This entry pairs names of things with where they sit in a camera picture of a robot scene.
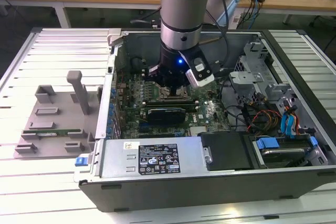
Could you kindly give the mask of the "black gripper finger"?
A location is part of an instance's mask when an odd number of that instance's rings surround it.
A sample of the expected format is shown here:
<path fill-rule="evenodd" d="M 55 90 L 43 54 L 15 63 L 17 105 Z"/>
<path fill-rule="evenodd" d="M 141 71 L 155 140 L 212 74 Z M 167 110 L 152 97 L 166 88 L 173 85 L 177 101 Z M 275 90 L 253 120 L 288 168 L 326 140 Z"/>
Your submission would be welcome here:
<path fill-rule="evenodd" d="M 170 95 L 175 95 L 175 75 L 164 65 L 156 65 L 149 69 L 148 79 L 156 82 L 160 87 L 169 88 Z"/>

